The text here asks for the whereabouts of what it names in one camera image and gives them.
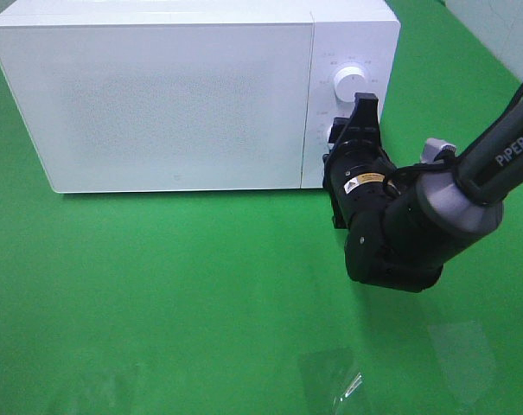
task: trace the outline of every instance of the control dial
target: control dial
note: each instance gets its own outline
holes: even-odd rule
[[[367,91],[367,74],[361,67],[343,67],[334,76],[336,97],[342,102],[354,102],[355,93]]]

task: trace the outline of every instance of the green floor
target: green floor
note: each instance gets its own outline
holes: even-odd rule
[[[464,148],[517,81],[439,2],[390,3],[388,153]],[[0,414],[523,414],[523,185],[421,294],[352,283],[330,216],[322,191],[57,195],[0,73]]]

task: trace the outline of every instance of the microwave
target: microwave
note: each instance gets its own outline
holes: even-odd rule
[[[55,192],[320,188],[399,27],[382,0],[17,0],[0,66]]]

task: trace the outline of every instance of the microwave control panel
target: microwave control panel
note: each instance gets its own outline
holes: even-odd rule
[[[302,188],[322,186],[328,132],[351,115],[355,93],[376,94],[381,114],[398,36],[397,20],[315,23]]]

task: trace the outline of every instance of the microwave knob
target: microwave knob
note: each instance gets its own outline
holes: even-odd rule
[[[336,97],[343,102],[354,102],[355,93],[367,91],[367,75],[356,66],[343,67],[334,77]]]

